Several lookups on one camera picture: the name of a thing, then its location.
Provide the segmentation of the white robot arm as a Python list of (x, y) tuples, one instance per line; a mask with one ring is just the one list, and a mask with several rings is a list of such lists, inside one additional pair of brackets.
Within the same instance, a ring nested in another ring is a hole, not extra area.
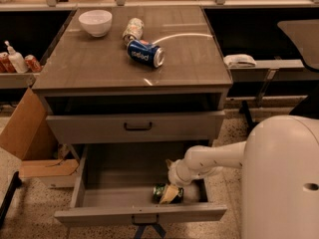
[(242, 170), (242, 239), (319, 239), (318, 119), (276, 116), (245, 141), (193, 146), (168, 180), (184, 187), (220, 167)]

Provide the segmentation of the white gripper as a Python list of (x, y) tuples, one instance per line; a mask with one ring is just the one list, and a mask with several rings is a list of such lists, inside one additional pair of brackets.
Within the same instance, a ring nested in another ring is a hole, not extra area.
[(160, 204), (169, 204), (178, 196), (178, 188), (190, 185), (191, 172), (182, 160), (172, 161), (167, 159), (165, 164), (168, 168), (168, 184), (163, 191), (163, 195), (159, 200)]

